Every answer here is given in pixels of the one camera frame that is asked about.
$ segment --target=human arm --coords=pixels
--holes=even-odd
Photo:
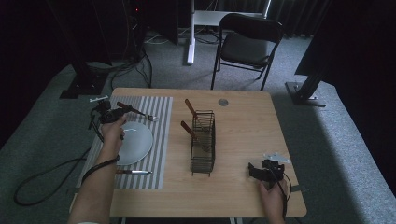
[[[260,199],[265,215],[271,224],[285,224],[283,218],[283,202],[286,197],[279,185],[282,187],[285,194],[288,193],[288,185],[286,181],[280,180],[279,185],[274,184],[271,189],[267,189],[261,181],[258,181]]]
[[[102,125],[102,136],[105,140],[95,164],[117,158],[122,146],[120,137],[124,135],[121,126],[125,121],[126,117],[123,116],[114,123]],[[74,224],[84,221],[109,223],[116,170],[114,162],[96,170],[85,179],[67,223]]]

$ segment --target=chair seat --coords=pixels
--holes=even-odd
[[[227,34],[221,50],[221,59],[264,67],[268,64],[267,41],[251,39],[237,33]]]

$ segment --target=human hand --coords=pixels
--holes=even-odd
[[[104,146],[113,148],[117,153],[122,146],[121,137],[125,135],[125,132],[121,128],[124,123],[126,123],[126,115],[123,115],[113,123],[103,124],[101,129],[104,138]]]
[[[283,219],[283,199],[284,195],[278,184],[274,184],[271,189],[267,189],[264,184],[258,180],[260,198],[265,215],[271,224],[285,223]],[[288,194],[288,185],[286,180],[279,181],[285,194]]]

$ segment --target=white plate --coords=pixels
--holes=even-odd
[[[125,135],[117,165],[131,165],[147,156],[151,150],[153,136],[151,130],[142,123],[131,121],[124,124],[122,128],[125,130]]]

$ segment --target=camera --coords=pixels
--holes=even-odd
[[[251,163],[248,164],[249,176],[252,176],[260,181],[275,183],[283,179],[285,165],[279,165],[277,161],[264,160],[262,161],[262,169],[255,168]]]
[[[95,108],[100,113],[99,121],[104,123],[112,123],[117,121],[123,114],[131,112],[130,106],[120,107],[117,109],[111,109],[111,103],[109,101],[99,101],[98,106]]]

